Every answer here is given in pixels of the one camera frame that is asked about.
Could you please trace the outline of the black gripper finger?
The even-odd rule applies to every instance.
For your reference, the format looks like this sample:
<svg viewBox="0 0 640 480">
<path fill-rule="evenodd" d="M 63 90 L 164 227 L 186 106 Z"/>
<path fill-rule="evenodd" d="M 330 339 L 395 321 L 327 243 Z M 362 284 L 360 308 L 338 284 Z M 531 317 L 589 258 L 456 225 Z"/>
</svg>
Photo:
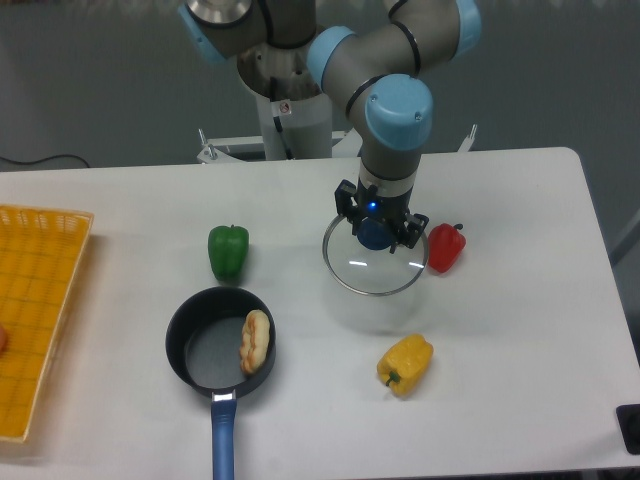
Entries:
<svg viewBox="0 0 640 480">
<path fill-rule="evenodd" d="M 394 220 L 391 230 L 394 237 L 390 252 L 394 253 L 398 246 L 413 249 L 424 233 L 429 218 L 426 215 L 407 212 L 402 220 Z"/>
<path fill-rule="evenodd" d="M 336 212 L 351 225 L 351 234 L 356 235 L 361 221 L 361 210 L 356 200 L 357 187 L 343 179 L 334 192 Z"/>
</svg>

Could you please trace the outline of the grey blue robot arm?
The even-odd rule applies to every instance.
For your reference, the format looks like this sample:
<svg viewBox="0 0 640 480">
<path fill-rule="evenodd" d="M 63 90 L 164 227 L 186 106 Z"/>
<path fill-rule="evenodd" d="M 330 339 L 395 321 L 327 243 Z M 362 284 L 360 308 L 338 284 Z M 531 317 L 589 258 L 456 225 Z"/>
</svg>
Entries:
<svg viewBox="0 0 640 480">
<path fill-rule="evenodd" d="M 291 116 L 305 101 L 329 98 L 359 134 L 356 183 L 336 190 L 339 217 L 372 251 L 416 245 L 427 225 L 409 209 L 432 128 L 433 99 L 423 70 L 472 49 L 482 30 L 472 1 L 389 1 L 388 22 L 366 35 L 322 28 L 312 1 L 184 1 L 179 15 L 202 56 L 234 59 L 245 87 L 269 104 L 263 137 L 295 154 Z"/>
</svg>

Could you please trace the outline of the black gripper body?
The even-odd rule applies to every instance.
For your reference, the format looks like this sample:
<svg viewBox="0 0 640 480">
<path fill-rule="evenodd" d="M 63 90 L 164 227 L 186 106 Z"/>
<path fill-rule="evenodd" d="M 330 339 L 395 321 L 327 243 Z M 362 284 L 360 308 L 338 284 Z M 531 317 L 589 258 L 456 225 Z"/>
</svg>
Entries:
<svg viewBox="0 0 640 480">
<path fill-rule="evenodd" d="M 357 213 L 354 220 L 356 230 L 366 219 L 384 223 L 394 230 L 405 227 L 412 190 L 409 189 L 402 195 L 391 197 L 381 196 L 380 192 L 381 189 L 375 185 L 370 187 L 365 187 L 363 183 L 357 185 L 355 196 Z"/>
</svg>

